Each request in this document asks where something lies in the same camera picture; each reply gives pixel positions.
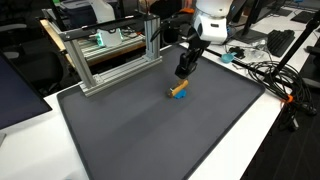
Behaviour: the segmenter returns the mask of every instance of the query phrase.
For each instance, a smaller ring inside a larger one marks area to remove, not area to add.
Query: dark gray mat
[[[204,58],[187,97],[169,99],[183,47],[163,63],[86,98],[79,87],[58,95],[90,179],[185,179],[264,88]]]

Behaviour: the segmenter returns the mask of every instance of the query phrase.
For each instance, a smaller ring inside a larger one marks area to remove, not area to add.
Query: black chair
[[[61,90],[63,68],[55,53],[28,54],[11,61],[42,96]]]

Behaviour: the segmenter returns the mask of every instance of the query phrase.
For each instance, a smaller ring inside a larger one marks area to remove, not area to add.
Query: white table
[[[265,33],[273,29],[293,29],[298,30],[295,33],[298,37],[305,25],[289,21],[293,16],[292,13],[289,17],[268,17],[253,29]],[[300,70],[308,57],[303,48],[307,45],[313,46],[316,40],[315,35],[310,35],[289,64]],[[210,49],[224,53],[224,47],[212,45]],[[222,64],[210,53],[205,52],[203,56],[246,76],[244,70],[236,70],[231,64]],[[267,57],[264,56],[264,59],[259,61],[268,60]],[[0,147],[1,180],[88,179],[62,116],[56,94],[46,97],[45,100],[53,108],[52,111],[1,130],[7,133]],[[190,179],[240,179],[280,110],[280,101],[269,92],[264,93],[225,135]]]

